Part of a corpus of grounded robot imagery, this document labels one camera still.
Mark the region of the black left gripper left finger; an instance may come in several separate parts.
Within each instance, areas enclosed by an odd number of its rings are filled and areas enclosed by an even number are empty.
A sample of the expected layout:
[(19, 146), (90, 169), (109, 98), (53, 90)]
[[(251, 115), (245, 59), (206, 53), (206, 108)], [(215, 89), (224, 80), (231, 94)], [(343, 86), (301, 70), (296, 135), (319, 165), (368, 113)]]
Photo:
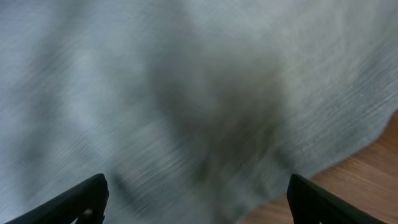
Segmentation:
[(96, 174), (5, 224), (102, 224), (109, 198), (104, 174)]

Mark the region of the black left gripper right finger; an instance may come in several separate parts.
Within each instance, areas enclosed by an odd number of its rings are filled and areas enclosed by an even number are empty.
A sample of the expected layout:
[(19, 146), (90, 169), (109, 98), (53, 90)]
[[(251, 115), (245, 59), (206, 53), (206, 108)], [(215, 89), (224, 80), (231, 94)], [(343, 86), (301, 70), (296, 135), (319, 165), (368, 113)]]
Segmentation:
[(287, 200), (294, 224), (383, 224), (308, 179), (293, 174)]

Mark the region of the light blue denim shorts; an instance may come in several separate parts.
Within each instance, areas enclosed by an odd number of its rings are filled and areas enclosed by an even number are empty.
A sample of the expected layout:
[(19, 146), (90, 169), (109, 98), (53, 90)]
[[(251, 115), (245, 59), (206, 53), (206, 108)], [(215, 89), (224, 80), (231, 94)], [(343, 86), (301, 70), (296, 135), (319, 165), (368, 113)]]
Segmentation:
[(102, 173), (106, 223), (240, 223), (396, 109), (396, 1), (2, 1), (1, 221)]

